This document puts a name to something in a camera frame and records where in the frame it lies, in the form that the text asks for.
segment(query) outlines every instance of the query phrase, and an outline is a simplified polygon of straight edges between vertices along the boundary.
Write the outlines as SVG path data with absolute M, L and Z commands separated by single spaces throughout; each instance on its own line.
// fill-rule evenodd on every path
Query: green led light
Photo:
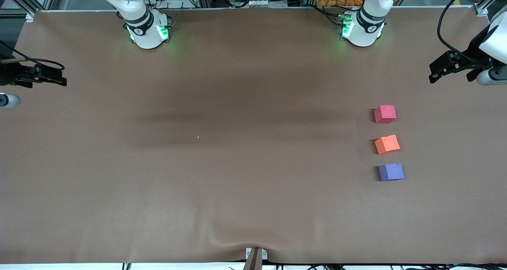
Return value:
M 379 28 L 379 33 L 377 34 L 377 38 L 380 37 L 380 35 L 382 35 L 382 28 L 384 28 L 384 23 L 382 23 L 382 26 L 380 26 L 380 28 Z
M 130 27 L 127 26 L 128 33 L 130 34 L 130 39 L 134 41 L 134 35 L 132 35 L 132 31 L 130 30 Z
M 343 28 L 343 37 L 349 37 L 350 32 L 352 31 L 352 28 L 354 28 L 354 22 L 351 20 L 349 23 Z
M 165 26 L 157 25 L 157 30 L 158 30 L 160 37 L 162 39 L 167 39 L 167 28 L 165 28 Z

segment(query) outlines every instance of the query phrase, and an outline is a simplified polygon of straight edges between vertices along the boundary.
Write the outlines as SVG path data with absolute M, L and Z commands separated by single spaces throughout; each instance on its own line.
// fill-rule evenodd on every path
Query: brown cloth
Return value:
M 393 9 L 357 48 L 315 10 L 183 11 L 149 51 L 114 13 L 37 13 L 17 48 L 65 64 L 69 86 L 2 88 L 23 102 L 0 109 L 0 263 L 251 246 L 284 263 L 507 262 L 507 87 L 429 84 L 440 12 Z M 463 49 L 486 25 L 451 8 L 442 33 Z M 379 104 L 398 119 L 375 124 Z M 376 155 L 391 134 L 401 150 Z M 406 179 L 379 182 L 386 163 Z

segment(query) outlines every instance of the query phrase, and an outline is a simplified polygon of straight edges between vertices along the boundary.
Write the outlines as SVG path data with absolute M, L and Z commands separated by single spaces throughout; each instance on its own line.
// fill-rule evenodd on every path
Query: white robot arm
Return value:
M 148 9 L 143 0 L 105 0 L 127 23 L 132 40 L 141 48 L 153 49 L 169 39 L 167 15 Z
M 447 51 L 433 61 L 429 65 L 429 82 L 471 69 L 467 73 L 469 82 L 477 79 L 483 86 L 507 84 L 507 11 L 476 35 L 462 54 L 466 57 Z
M 380 37 L 384 21 L 394 0 L 364 0 L 358 10 L 348 11 L 350 15 L 342 37 L 359 47 L 370 46 Z

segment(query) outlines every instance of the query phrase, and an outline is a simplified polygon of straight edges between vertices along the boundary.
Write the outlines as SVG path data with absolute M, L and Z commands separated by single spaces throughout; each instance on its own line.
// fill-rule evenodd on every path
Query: purple cube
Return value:
M 402 165 L 400 163 L 380 166 L 379 171 L 380 179 L 382 181 L 398 181 L 405 178 Z

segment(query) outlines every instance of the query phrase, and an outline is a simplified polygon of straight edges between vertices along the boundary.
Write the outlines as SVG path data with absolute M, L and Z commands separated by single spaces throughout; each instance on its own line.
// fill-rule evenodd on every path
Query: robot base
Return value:
M 147 29 L 145 35 L 136 35 L 130 32 L 132 43 L 136 43 L 143 49 L 154 49 L 164 42 L 169 42 L 172 19 L 158 10 L 150 10 L 153 13 L 153 25 Z
M 374 33 L 366 33 L 357 21 L 357 11 L 347 11 L 343 17 L 343 27 L 338 30 L 341 39 L 347 39 L 351 44 L 359 47 L 367 47 L 375 43 L 375 40 L 380 37 L 384 24 L 377 29 Z

